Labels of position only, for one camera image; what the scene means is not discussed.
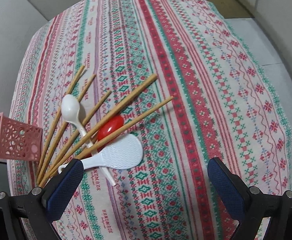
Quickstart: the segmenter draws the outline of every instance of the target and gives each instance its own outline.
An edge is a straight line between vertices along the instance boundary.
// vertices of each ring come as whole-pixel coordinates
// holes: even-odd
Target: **white plastic spoon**
[[[99,153],[81,161],[85,170],[100,166],[126,170],[137,166],[142,158],[143,147],[141,142],[132,134],[124,134],[114,139]],[[66,166],[67,164],[59,166],[58,173],[61,173]]]
[[[75,125],[80,135],[84,137],[87,134],[87,132],[78,119],[79,109],[80,105],[76,97],[70,94],[64,96],[61,106],[62,117],[66,122]],[[93,143],[90,140],[88,140],[86,142],[86,145],[89,148],[93,146]],[[104,173],[105,177],[109,180],[110,184],[112,186],[115,186],[116,182],[115,179],[113,178],[113,175],[110,173],[110,170],[106,167],[101,167],[101,170]]]

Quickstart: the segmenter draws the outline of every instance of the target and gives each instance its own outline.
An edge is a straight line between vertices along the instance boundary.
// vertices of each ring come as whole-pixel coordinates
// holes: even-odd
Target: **chopsticks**
[[[69,88],[66,91],[66,94],[70,94],[70,93],[73,92],[73,89],[74,89],[76,83],[78,82],[78,80],[79,80],[79,78],[80,78],[80,76],[81,76],[84,68],[85,68],[84,65],[79,68],[79,70],[77,71],[75,77],[71,81],[70,86],[69,86]],[[59,118],[61,117],[61,114],[62,114],[61,113],[61,107],[59,107],[58,110],[57,110],[57,113],[55,115],[54,121],[53,121],[53,123],[50,126],[50,130],[49,130],[48,136],[46,138],[46,141],[45,141],[45,144],[44,144],[44,147],[43,147],[41,159],[40,159],[40,162],[39,162],[38,168],[37,168],[37,173],[36,173],[36,176],[37,177],[38,177],[38,175],[41,172],[41,169],[42,169],[42,166],[43,166],[43,163],[44,163],[44,159],[45,159],[45,156],[46,156],[46,152],[47,152],[47,149],[49,147],[49,143],[50,143],[50,141],[51,141],[51,139],[52,139],[52,137],[54,135],[54,131],[55,131],[55,128],[56,128],[57,123],[59,121]]]
[[[108,90],[107,93],[97,102],[97,104],[90,110],[90,112],[86,115],[85,119],[82,122],[82,125],[85,127],[86,124],[89,122],[89,120],[93,117],[93,115],[97,112],[97,110],[101,107],[101,105],[104,103],[104,101],[108,98],[108,96],[111,94],[111,91]],[[54,162],[52,163],[51,167],[48,169],[47,173],[43,177],[42,181],[38,183],[38,185],[42,185],[47,182],[49,179],[49,176],[47,176],[48,173],[52,171],[54,166],[63,158],[65,153],[68,151],[68,149],[71,147],[75,139],[78,137],[79,131],[76,129],[75,132],[71,135],[71,137],[67,140],[66,144],[63,146],[63,148],[60,150],[59,154],[56,156]]]
[[[110,118],[118,114],[131,100],[138,96],[146,87],[157,79],[156,74],[150,75],[141,85],[134,89],[127,97],[118,103],[112,110],[110,110],[87,134],[68,152],[72,156],[87,140],[93,136],[100,127],[108,122]]]
[[[110,135],[106,136],[105,138],[103,138],[102,140],[98,141],[97,143],[95,143],[92,147],[90,148],[86,148],[84,150],[82,150],[82,152],[80,154],[78,154],[76,156],[76,159],[83,159],[87,154],[95,151],[96,149],[98,149],[99,147],[104,146],[106,143],[108,143],[109,141],[111,141],[112,139],[114,139],[115,137],[117,137],[118,135],[120,135],[122,132],[126,131],[128,128],[132,127],[133,125],[135,125],[136,123],[138,123],[139,121],[141,121],[142,119],[144,119],[145,117],[147,117],[148,115],[152,114],[153,112],[157,111],[159,108],[161,108],[162,106],[164,106],[165,104],[167,104],[168,102],[170,102],[173,99],[173,96],[167,98],[166,100],[164,100],[163,102],[155,105],[154,107],[152,107],[151,109],[149,109],[148,111],[146,111],[145,113],[139,115],[138,117],[136,117],[135,119],[133,119],[132,121],[130,121],[129,123],[125,124],[124,126],[122,126],[121,128],[119,128],[118,130],[116,130],[115,132],[111,133]],[[50,177],[52,174],[55,173],[55,171],[57,171],[58,167],[60,165],[62,165],[65,161],[67,161],[67,159],[69,157],[71,157],[72,154],[70,154],[70,152],[68,152],[58,163],[57,165],[51,170],[50,173],[48,173],[48,176]]]
[[[91,138],[99,129],[102,127],[110,118],[118,114],[122,109],[124,109],[130,101],[132,101],[134,98],[136,98],[140,93],[145,90],[146,87],[148,87],[150,84],[152,84],[157,79],[156,74],[150,75],[141,85],[139,85],[136,89],[134,89],[127,97],[125,97],[122,101],[120,101],[112,110],[110,110],[87,134],[69,151],[67,150],[70,148],[71,144],[73,142],[68,143],[62,148],[61,152],[57,156],[56,159],[63,157],[63,155],[68,156],[66,160],[72,156],[87,140]],[[49,179],[49,177],[54,174],[54,168],[60,166],[60,164],[57,166],[56,160],[54,161],[53,165],[51,165],[50,171],[45,175],[44,179],[41,181],[40,186],[42,187],[46,181]]]
[[[87,84],[84,86],[83,90],[81,91],[81,93],[79,94],[79,96],[78,96],[78,98],[77,98],[77,100],[78,100],[79,102],[80,102],[80,101],[83,99],[83,97],[85,96],[85,94],[86,94],[88,88],[89,88],[90,85],[92,84],[92,82],[93,82],[93,80],[95,79],[95,77],[96,77],[96,75],[93,74],[93,75],[89,78],[89,80],[87,81]],[[56,149],[56,147],[57,147],[57,145],[58,145],[58,143],[59,143],[59,141],[60,141],[60,139],[61,139],[61,137],[62,137],[62,135],[63,135],[63,133],[64,133],[64,131],[65,131],[65,129],[66,129],[66,127],[67,127],[67,125],[68,125],[68,123],[64,121],[64,122],[62,123],[61,128],[60,128],[59,131],[57,132],[57,135],[56,135],[54,141],[52,142],[51,147],[50,147],[49,150],[48,150],[48,153],[47,153],[47,155],[46,155],[46,157],[45,157],[45,160],[44,160],[44,162],[43,162],[43,165],[42,165],[42,167],[41,167],[41,170],[40,170],[40,172],[39,172],[39,174],[38,174],[38,176],[37,176],[37,179],[36,179],[36,183],[37,183],[37,184],[39,184],[40,181],[42,180],[42,178],[44,177],[45,171],[46,171],[46,169],[47,169],[47,167],[48,167],[48,165],[49,165],[50,160],[52,159],[52,156],[53,156],[53,154],[54,154],[54,151],[55,151],[55,149]]]

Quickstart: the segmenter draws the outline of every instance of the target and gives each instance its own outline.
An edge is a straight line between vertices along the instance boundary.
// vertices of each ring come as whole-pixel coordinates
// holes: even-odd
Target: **tablecloth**
[[[97,75],[82,101],[86,111],[112,91],[87,130],[151,73],[158,80],[121,113],[125,122],[169,95],[174,100],[129,129],[144,158],[130,170],[113,170],[115,187],[98,169],[85,172],[54,223],[62,239],[229,239],[236,222],[207,176],[215,156],[264,193],[280,195],[289,187],[291,128],[279,98],[207,1],[82,0],[68,8],[30,41],[11,117],[42,127],[45,140],[81,65],[86,72],[74,95]],[[73,130],[68,126],[55,154]],[[36,165],[8,161],[13,195],[35,186]]]

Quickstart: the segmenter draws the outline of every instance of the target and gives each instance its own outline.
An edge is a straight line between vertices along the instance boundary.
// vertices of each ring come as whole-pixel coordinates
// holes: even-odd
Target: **pink plastic basket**
[[[0,113],[0,159],[39,161],[43,129]]]

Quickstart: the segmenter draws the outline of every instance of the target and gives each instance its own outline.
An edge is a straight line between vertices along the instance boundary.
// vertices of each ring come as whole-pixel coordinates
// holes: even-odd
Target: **bolt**
[[[292,191],[287,190],[286,195],[288,198],[292,198]]]
[[[32,189],[32,194],[35,195],[35,196],[38,195],[41,192],[42,192],[42,189],[40,187],[35,187],[35,188]]]
[[[252,186],[249,190],[250,190],[250,192],[251,192],[252,194],[254,194],[254,195],[257,195],[257,194],[259,194],[259,192],[260,192],[260,189],[258,189],[258,188],[255,187],[255,186]]]
[[[5,192],[0,192],[0,199],[5,198],[6,194]]]

